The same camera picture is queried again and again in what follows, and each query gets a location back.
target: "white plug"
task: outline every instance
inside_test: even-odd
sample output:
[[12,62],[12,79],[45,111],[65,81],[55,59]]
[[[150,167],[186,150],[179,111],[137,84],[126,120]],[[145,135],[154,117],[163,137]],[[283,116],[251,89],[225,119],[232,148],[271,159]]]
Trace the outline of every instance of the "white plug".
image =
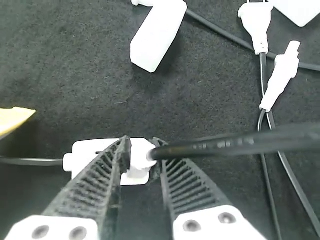
[[250,2],[243,4],[238,17],[241,18],[243,27],[251,35],[253,48],[256,55],[268,53],[267,31],[271,22],[271,11],[274,6],[270,2]]
[[131,3],[135,6],[142,5],[145,7],[153,7],[156,0],[131,0]]
[[299,41],[291,41],[282,55],[274,60],[274,70],[268,82],[268,88],[259,106],[267,113],[271,111],[278,97],[284,92],[291,79],[295,78],[299,66]]

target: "yellow object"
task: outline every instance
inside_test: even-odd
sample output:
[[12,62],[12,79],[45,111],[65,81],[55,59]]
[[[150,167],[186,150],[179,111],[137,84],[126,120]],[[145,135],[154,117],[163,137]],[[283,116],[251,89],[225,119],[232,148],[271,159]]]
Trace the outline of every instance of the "yellow object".
[[22,107],[0,108],[0,140],[24,124],[35,112]]

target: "black fabric surface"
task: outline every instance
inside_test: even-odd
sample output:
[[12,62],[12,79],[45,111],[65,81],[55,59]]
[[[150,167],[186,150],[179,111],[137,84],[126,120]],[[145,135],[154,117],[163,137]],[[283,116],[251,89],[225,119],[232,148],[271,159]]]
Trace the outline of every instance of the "black fabric surface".
[[[243,0],[189,0],[188,7],[250,41],[237,12]],[[130,62],[130,42],[149,12],[129,0],[3,1],[0,4],[0,108],[36,109],[0,142],[12,157],[61,158],[76,141],[159,137],[167,142],[254,131],[261,99],[259,58],[185,17],[158,70]],[[301,41],[300,59],[320,64],[320,17],[299,28],[272,12],[269,46]],[[272,72],[273,62],[269,61]],[[320,118],[320,73],[300,70],[274,107],[278,125]],[[320,154],[288,159],[320,216]],[[267,156],[285,240],[315,239],[280,161]],[[275,239],[259,158],[197,162],[268,240]],[[70,179],[59,167],[0,165],[0,239],[41,213]],[[123,189],[118,239],[164,240],[160,181]]]

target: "black cable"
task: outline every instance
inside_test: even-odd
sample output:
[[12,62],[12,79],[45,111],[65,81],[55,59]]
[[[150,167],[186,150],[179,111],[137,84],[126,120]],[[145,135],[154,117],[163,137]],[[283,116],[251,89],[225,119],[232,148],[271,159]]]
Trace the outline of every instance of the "black cable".
[[[263,88],[267,89],[267,84],[268,84],[268,68],[267,68],[267,56],[263,52],[259,55],[260,58],[260,79],[261,79],[261,84],[263,84]],[[264,121],[264,118],[266,116],[266,110],[262,109],[260,112],[260,116],[258,118],[258,123],[257,123],[257,131],[261,132],[262,130],[262,123]],[[282,234],[281,234],[281,228],[280,228],[280,223],[278,219],[278,213],[277,213],[277,207],[275,203],[275,198],[273,194],[273,190],[271,187],[271,181],[270,181],[270,176],[269,176],[269,171],[268,171],[268,165],[266,161],[266,156],[262,153],[260,154],[261,158],[261,164],[262,164],[262,170],[263,170],[263,177],[264,177],[264,182],[266,185],[266,190],[269,198],[269,203],[271,207],[271,214],[273,218],[273,224],[274,228],[276,231],[277,239],[282,240]]]
[[152,161],[318,149],[319,136],[320,123],[293,124],[272,131],[220,135],[177,142],[151,150],[148,159]]
[[[264,64],[264,62],[266,62],[266,60],[262,59],[262,57],[260,56],[260,67],[262,67]],[[265,95],[266,91],[267,91],[267,87],[268,87],[268,79],[263,77],[264,73],[261,73],[261,91],[262,91],[262,96]],[[267,120],[268,120],[268,125],[270,130],[275,130],[276,129],[276,122],[275,122],[275,118],[274,118],[274,114],[272,112],[272,110],[270,112],[268,112],[266,114]],[[318,237],[320,237],[320,221],[313,209],[313,207],[311,206],[308,197],[306,196],[304,190],[302,189],[294,171],[292,170],[290,163],[287,159],[287,156],[285,155],[284,152],[282,151],[278,151],[278,156],[281,160],[281,163],[286,171],[286,174],[288,175],[291,184],[293,185],[293,188],[296,192],[296,194],[298,195],[306,213],[308,214],[311,223],[314,227],[314,230],[316,232],[316,234],[318,235]]]
[[[195,12],[187,9],[186,10],[186,15],[188,15],[189,17],[193,18],[194,20],[198,21],[199,23],[201,23],[202,25],[206,26],[207,28],[211,29],[212,31],[220,34],[221,36],[231,40],[232,42],[239,44],[240,46],[254,51],[254,48],[252,46],[251,43],[235,36],[232,35],[231,33],[227,32],[226,30],[223,30],[221,27],[215,25],[214,23],[210,22],[209,20],[205,19],[204,17],[196,14]],[[267,54],[267,57],[274,60],[276,58],[277,54],[273,53],[273,52],[269,52]],[[316,64],[311,64],[311,63],[305,63],[305,62],[300,62],[299,63],[299,68],[301,69],[306,69],[306,70],[312,70],[312,71],[317,71],[320,72],[320,65],[316,65]]]
[[62,166],[62,159],[44,159],[44,158],[18,158],[0,156],[0,164],[19,165],[19,166],[39,166],[51,167]]

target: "black power cord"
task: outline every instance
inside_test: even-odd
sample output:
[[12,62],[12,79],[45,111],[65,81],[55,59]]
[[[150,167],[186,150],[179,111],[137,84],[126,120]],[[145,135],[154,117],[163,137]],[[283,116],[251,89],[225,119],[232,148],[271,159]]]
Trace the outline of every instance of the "black power cord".
[[[260,79],[261,79],[261,84],[263,84],[263,88],[267,89],[268,84],[268,75],[267,75],[267,56],[266,54],[260,53],[259,55],[260,58]],[[257,131],[260,132],[262,130],[262,124],[264,121],[264,118],[266,116],[266,110],[262,109],[258,118],[258,123],[257,123]],[[273,224],[274,228],[276,231],[277,239],[282,240],[282,234],[281,234],[281,227],[279,224],[279,219],[278,219],[278,213],[277,213],[277,207],[274,199],[274,194],[272,191],[271,187],[271,182],[270,182],[270,176],[269,176],[269,171],[268,171],[268,165],[266,161],[266,156],[262,153],[260,154],[261,157],[261,164],[262,164],[262,170],[263,170],[263,177],[266,185],[266,190],[267,190],[267,195],[269,198],[269,203],[270,203],[270,208],[271,208],[271,214],[273,218]]]
[[[239,44],[240,46],[251,50],[254,52],[254,48],[252,46],[251,43],[235,36],[232,35],[231,33],[227,32],[226,30],[223,30],[221,27],[215,25],[214,23],[210,22],[209,20],[205,19],[204,17],[196,14],[195,12],[187,9],[186,13],[187,16],[191,17],[192,19],[198,21],[199,23],[201,23],[202,25],[206,26],[207,28],[209,28],[210,30],[214,31],[215,33],[225,37],[226,39],[231,40],[232,42]],[[277,54],[273,53],[273,52],[269,52],[267,54],[267,57],[274,60],[276,58]],[[311,70],[311,71],[317,71],[320,72],[320,65],[316,65],[316,64],[310,64],[310,63],[305,63],[305,62],[300,62],[299,63],[299,68],[301,69],[306,69],[306,70]]]
[[46,158],[18,158],[0,156],[0,164],[19,165],[19,166],[39,166],[51,167],[62,166],[62,159],[46,159]]
[[[265,95],[266,91],[267,91],[267,87],[268,87],[268,78],[267,78],[267,58],[265,54],[260,54],[260,79],[261,79],[261,91],[262,91],[262,96]],[[267,120],[268,120],[268,125],[270,130],[275,130],[276,129],[276,122],[275,122],[275,118],[273,115],[272,110],[270,112],[267,113],[263,113],[261,112],[259,120],[258,120],[258,131],[261,130],[260,125],[263,122],[264,119],[264,115],[266,114]],[[278,151],[278,156],[281,160],[281,163],[291,181],[291,184],[293,185],[296,194],[298,195],[306,213],[308,214],[311,223],[314,227],[315,232],[317,233],[318,237],[320,237],[320,222],[319,219],[313,209],[313,207],[311,206],[304,190],[302,189],[294,171],[292,170],[290,163],[287,159],[287,156],[285,155],[284,152],[282,151]],[[264,163],[266,161],[265,156],[261,155],[261,161],[262,161],[262,166],[263,168],[267,168],[267,166],[264,167],[264,165],[266,163]],[[278,239],[282,239],[281,238],[281,232],[280,232],[280,226],[279,226],[279,221],[278,221],[278,216],[277,216],[277,210],[276,210],[276,206],[274,203],[274,198],[272,195],[272,190],[271,190],[271,186],[270,186],[270,179],[269,179],[269,174],[268,174],[268,169],[263,169],[264,172],[264,177],[265,177],[265,183],[267,186],[267,190],[268,190],[268,195],[269,195],[269,200],[270,200],[270,205],[271,205],[271,210],[272,210],[272,215],[273,215],[273,221],[274,221],[274,225],[275,225],[275,229],[277,232],[277,236]]]

